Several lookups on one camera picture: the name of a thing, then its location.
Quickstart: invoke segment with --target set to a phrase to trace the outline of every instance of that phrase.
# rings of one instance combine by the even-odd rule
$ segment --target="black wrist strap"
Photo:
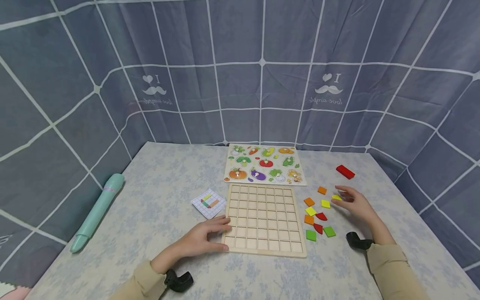
[[[177,277],[177,273],[169,269],[165,275],[167,275],[164,281],[165,285],[175,292],[183,293],[193,285],[193,277],[190,275],[190,272],[186,272],[182,276]]]
[[[347,233],[347,242],[353,249],[367,250],[373,244],[373,240],[360,240],[359,235],[352,231]]]

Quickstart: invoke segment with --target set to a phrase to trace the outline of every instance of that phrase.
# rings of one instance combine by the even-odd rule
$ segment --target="curtain backdrop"
[[[0,281],[152,141],[370,153],[480,285],[479,5],[0,1]]]

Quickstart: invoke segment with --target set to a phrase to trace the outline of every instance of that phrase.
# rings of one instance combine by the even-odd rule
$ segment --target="green toy pen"
[[[80,251],[92,237],[95,229],[100,223],[100,220],[107,211],[115,195],[121,189],[124,181],[125,178],[121,174],[113,174],[108,179],[107,183],[105,183],[105,187],[103,188],[103,192],[95,202],[95,205],[80,229],[78,229],[75,235],[75,241],[73,241],[72,247],[70,248],[70,252],[76,253]]]

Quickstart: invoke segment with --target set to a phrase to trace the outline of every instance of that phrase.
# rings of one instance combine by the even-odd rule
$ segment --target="light blue tablecloth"
[[[207,188],[227,197],[227,149],[147,143],[124,171],[126,184],[86,248],[72,255],[67,245],[29,299],[107,298],[142,260],[205,220],[191,199]],[[480,299],[479,290],[369,154],[299,151],[299,156],[309,183],[293,188],[299,209],[307,197],[319,202],[319,185],[329,190],[327,196],[335,184],[351,185],[388,225],[432,299]],[[353,170],[355,178],[336,172],[340,164]],[[352,230],[368,233],[344,212],[326,212],[337,236],[306,241],[306,259],[237,253],[185,259],[177,273],[190,271],[195,284],[184,294],[168,291],[164,298],[380,299],[364,254],[345,239]]]

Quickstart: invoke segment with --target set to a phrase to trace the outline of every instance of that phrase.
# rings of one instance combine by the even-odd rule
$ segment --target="red triangle tile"
[[[319,218],[320,220],[322,221],[326,221],[327,220],[327,217],[325,216],[324,213],[319,213],[319,214],[316,214],[317,218]]]
[[[315,230],[320,233],[320,234],[323,234],[324,233],[324,227],[322,225],[319,225],[319,224],[314,224],[313,225],[313,228],[315,228]]]

